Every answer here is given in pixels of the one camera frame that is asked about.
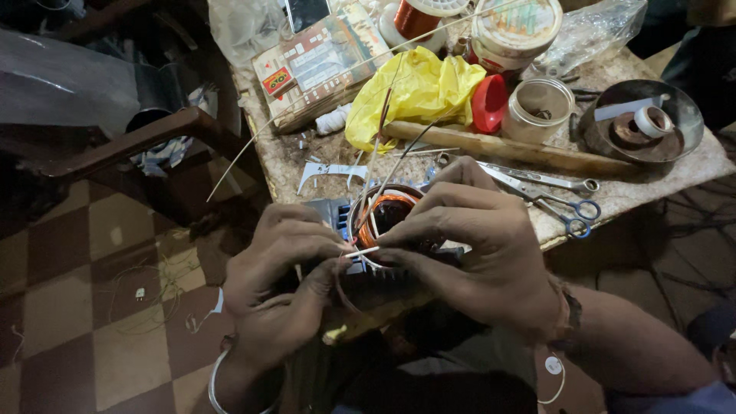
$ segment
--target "metal bowl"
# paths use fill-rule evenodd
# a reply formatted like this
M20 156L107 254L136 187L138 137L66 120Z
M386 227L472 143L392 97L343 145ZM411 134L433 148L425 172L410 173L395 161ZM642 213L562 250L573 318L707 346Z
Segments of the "metal bowl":
M594 112L607 105L615 105L639 99L665 95L662 109L669 115L679 131L682 151L677 155L660 155L655 151L627 150L614 144L609 137L612 119L595 121ZM666 164L691 153L702 141L705 125L695 102L674 86L656 80L627 80L606 89L585 111L578 124L578 136L598 154L641 164Z

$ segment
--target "copper winding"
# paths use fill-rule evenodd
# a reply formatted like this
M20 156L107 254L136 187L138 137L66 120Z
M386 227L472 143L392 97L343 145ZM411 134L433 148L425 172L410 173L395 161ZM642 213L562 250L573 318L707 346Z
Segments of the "copper winding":
M440 19L441 17L422 13L407 3L406 0L401 0L399 10L394 18L394 25L404 38L413 39L437 27ZM421 38L417 42L426 42L429 39L432 39L432 35Z
M375 209L377 209L378 206L384 201L398 201L406 204L409 208L413 208L414 204L419 201L419 199L409 194L407 194L406 196L398 194L382 194L378 198L378 200L376 200L375 205L373 206L373 211L375 211ZM368 206L365 206L363 208L363 214L361 214L361 216L365 215L367 211ZM361 246L364 249L374 248L377 246L375 242L376 235L373 233L373 229L369 223L370 220L370 218L366 220L366 222L363 223L363 227L358 230L358 241L361 243Z

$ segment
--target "hand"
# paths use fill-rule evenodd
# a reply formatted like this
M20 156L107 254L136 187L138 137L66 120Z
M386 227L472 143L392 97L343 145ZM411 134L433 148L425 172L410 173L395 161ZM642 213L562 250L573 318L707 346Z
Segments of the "hand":
M470 245L460 268L401 250L445 237ZM525 203L502 194L471 157L443 169L431 189L377 240L382 262L421 278L452 307L481 323L502 323L532 342L546 342L560 312Z
M260 373L309 341L321 323L335 274L350 266L349 260L335 258L351 251L314 209L269 206L250 246L227 263L224 305L238 332L233 359ZM266 299L276 280L310 259L324 261L295 293Z

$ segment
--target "metal bangle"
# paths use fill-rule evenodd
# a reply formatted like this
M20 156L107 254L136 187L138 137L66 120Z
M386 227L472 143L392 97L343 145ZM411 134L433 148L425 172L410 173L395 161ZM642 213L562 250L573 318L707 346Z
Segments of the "metal bangle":
M217 358L217 361L215 362L215 368L212 369L212 374L210 374L210 384L207 387L207 394L210 397L210 404L212 404L212 408L215 410L217 414L228 414L227 411L225 411L220 403L217 402L217 398L215 397L215 378L217 377L217 369L220 368L220 364L222 363L222 360L225 359L225 356L227 353L230 352L230 349L225 349L222 354ZM276 404L278 403L278 399L274 401L273 404L271 404L271 407L266 408L265 410L261 411L260 414L271 414L276 409Z

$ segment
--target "person's left hand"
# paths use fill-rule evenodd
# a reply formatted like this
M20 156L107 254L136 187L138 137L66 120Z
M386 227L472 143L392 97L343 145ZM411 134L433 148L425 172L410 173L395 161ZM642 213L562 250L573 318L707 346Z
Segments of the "person's left hand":
M337 273L350 266L337 259L353 251L322 218L305 206L271 205L251 245L227 263L224 305L236 319L233 358L258 373L276 367L307 343L322 321L322 309ZM263 300L295 264L323 259L295 293Z

